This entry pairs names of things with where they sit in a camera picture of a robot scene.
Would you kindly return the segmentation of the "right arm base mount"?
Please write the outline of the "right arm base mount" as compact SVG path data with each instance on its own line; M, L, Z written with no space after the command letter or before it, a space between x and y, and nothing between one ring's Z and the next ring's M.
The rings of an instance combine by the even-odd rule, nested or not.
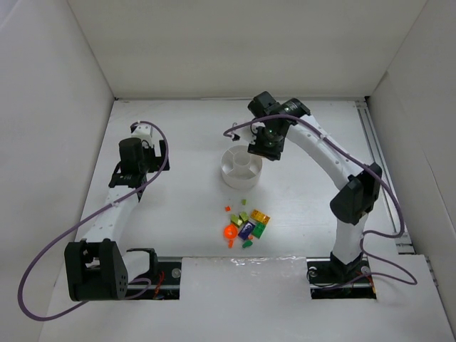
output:
M376 299L372 278L361 277L370 272L366 258L347 275L338 274L329 258L310 258L306 260L306 265L306 278L314 300Z

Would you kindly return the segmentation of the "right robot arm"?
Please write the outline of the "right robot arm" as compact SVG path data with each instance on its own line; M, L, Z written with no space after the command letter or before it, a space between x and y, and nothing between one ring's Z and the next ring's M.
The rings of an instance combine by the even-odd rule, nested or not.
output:
M262 126L252 131L254 140L249 144L249 153L279 160L288 139L333 180L338 193L330 201L330 208L336 216L337 228L329 267L335 275L334 283L348 281L361 264L361 234L378 199L379 181L325 141L326 133L300 100L292 98L279 103L264 91L253 98L248 109L256 119L266 118Z

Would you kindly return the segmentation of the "green lego brick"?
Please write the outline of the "green lego brick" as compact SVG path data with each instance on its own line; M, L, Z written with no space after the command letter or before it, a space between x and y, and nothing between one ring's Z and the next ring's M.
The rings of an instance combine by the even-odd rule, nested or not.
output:
M266 225L261 222L258 222L252 230L252 236L256 237L257 239L260 239L265 229Z

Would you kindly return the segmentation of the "blue lego plate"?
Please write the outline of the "blue lego plate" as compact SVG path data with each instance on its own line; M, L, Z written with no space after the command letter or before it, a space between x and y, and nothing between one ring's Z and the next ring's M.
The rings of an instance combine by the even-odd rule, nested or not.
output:
M249 235L253 232L254 228L255 224L250 221L247 221L239 230L238 237L245 241L249 238Z

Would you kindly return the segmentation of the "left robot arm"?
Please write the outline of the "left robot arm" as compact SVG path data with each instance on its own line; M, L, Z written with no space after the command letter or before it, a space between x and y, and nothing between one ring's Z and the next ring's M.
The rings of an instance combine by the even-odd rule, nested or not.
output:
M128 285L144 275L151 279L159 272L153 248L133 248L121 252L120 238L134 208L140 203L147 174L170 168L167 148L159 141L160 155L150 138L127 138L119 143L120 162L112 174L107 209L95 216L91 228L64 251L68 292L72 301L125 299Z

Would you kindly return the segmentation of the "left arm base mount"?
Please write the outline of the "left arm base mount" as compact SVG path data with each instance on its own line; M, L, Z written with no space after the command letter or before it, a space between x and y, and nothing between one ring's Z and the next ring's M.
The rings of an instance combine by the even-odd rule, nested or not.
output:
M128 282L125 300L168 301L180 299L182 259L159 257L157 273L148 271Z

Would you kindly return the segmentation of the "yellow-orange lego brick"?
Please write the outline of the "yellow-orange lego brick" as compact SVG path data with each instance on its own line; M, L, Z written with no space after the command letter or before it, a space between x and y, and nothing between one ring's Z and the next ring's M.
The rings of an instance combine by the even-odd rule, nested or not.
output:
M250 217L257 221L257 222L260 222L264 225L268 224L269 220L270 220L270 217L267 216L266 214L264 214L263 212L260 212L256 209L254 209L250 215Z

